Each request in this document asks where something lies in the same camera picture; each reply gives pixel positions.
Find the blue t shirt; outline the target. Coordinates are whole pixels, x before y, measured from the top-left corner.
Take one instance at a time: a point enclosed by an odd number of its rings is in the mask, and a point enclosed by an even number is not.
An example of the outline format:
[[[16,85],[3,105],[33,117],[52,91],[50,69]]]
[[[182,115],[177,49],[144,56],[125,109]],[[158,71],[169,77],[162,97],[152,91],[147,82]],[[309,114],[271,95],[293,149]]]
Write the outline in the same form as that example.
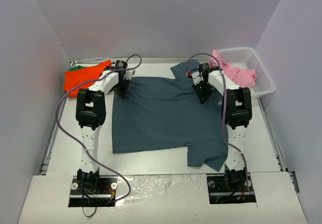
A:
[[[173,79],[134,77],[124,98],[114,96],[113,153],[186,147],[189,167],[221,169],[228,154],[222,138],[222,95],[213,90],[201,103],[185,68],[185,62],[173,66]]]

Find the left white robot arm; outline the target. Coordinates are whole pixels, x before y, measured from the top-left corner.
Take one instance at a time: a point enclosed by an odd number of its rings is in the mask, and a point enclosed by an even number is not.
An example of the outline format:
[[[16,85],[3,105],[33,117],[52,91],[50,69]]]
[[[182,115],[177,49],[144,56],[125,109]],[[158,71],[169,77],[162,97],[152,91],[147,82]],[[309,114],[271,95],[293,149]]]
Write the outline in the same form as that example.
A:
[[[93,159],[98,157],[99,132],[106,120],[105,96],[111,91],[121,98],[126,96],[132,70],[126,70],[128,63],[122,60],[107,66],[100,78],[88,88],[81,88],[76,99],[76,120],[82,134],[82,157],[77,181],[90,193],[100,190],[101,179],[99,164]]]

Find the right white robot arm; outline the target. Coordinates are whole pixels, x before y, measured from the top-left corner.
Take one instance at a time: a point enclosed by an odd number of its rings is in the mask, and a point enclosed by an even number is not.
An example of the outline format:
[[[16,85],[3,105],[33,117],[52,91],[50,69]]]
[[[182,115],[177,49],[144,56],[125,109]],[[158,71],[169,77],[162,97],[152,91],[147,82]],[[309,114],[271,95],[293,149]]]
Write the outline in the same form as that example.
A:
[[[197,66],[190,78],[193,89],[203,104],[214,91],[222,95],[222,120],[227,129],[228,154],[225,161],[223,184],[235,190],[247,183],[246,164],[243,160],[247,127],[252,119],[252,98],[249,88],[242,88],[220,72],[219,67],[207,63]]]

